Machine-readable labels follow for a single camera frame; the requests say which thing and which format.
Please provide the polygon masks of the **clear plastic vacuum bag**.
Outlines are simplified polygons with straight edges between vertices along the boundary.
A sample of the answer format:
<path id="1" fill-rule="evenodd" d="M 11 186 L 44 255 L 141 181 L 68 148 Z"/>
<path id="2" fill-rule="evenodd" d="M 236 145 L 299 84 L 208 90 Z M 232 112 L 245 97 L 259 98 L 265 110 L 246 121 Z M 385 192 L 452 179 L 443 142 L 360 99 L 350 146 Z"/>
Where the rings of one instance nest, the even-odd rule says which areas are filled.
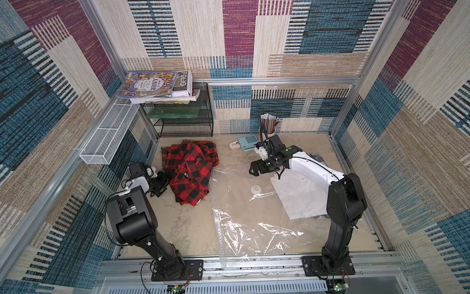
<path id="1" fill-rule="evenodd" d="M 325 245 L 330 219 L 290 220 L 270 182 L 274 175 L 281 178 L 277 173 L 253 176 L 243 165 L 212 170 L 210 195 L 222 267 L 271 255 L 319 252 Z M 254 185 L 261 194 L 252 194 Z"/>

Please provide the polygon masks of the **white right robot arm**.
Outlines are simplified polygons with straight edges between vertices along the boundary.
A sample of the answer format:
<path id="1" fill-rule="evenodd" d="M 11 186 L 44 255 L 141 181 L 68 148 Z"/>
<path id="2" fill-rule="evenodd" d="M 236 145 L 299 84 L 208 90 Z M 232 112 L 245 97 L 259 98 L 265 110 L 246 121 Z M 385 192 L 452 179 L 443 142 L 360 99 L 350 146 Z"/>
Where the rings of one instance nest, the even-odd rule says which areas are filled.
<path id="1" fill-rule="evenodd" d="M 249 174 L 260 176 L 291 169 L 317 184 L 327 197 L 322 201 L 330 219 L 329 235 L 320 256 L 302 258 L 306 276 L 326 280 L 343 273 L 356 274 L 350 258 L 349 244 L 357 222 L 367 209 L 361 180 L 355 173 L 344 174 L 313 159 L 299 147 L 286 147 L 279 136 L 260 136 L 255 145 L 260 159 L 250 164 Z"/>

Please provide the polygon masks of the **red black plaid shirt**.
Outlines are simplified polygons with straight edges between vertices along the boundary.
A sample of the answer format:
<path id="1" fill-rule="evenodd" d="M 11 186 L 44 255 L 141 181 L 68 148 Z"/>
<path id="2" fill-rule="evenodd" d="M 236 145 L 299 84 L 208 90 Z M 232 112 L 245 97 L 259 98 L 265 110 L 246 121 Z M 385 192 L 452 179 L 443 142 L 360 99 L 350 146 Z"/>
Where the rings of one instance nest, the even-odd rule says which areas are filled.
<path id="1" fill-rule="evenodd" d="M 207 162 L 183 163 L 175 172 L 175 178 L 170 187 L 180 205 L 190 204 L 197 206 L 209 193 L 209 180 L 211 170 L 215 167 Z"/>
<path id="2" fill-rule="evenodd" d="M 183 140 L 179 144 L 162 147 L 162 165 L 164 169 L 176 171 L 183 163 L 202 161 L 213 166 L 219 164 L 216 144 L 210 141 Z"/>

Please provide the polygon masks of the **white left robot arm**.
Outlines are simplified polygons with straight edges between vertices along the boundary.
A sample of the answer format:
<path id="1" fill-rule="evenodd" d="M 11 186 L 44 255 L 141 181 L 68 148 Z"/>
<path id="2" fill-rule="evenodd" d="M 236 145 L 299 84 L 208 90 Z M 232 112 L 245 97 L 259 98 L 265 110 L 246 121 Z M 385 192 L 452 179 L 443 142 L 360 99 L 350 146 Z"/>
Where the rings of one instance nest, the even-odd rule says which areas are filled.
<path id="1" fill-rule="evenodd" d="M 105 212 L 114 238 L 120 245 L 137 246 L 152 258 L 151 271 L 157 281 L 187 278 L 190 270 L 176 247 L 157 230 L 158 221 L 148 200 L 160 197 L 175 177 L 170 170 L 156 171 L 143 162 L 129 165 L 130 178 L 124 188 L 106 200 Z"/>

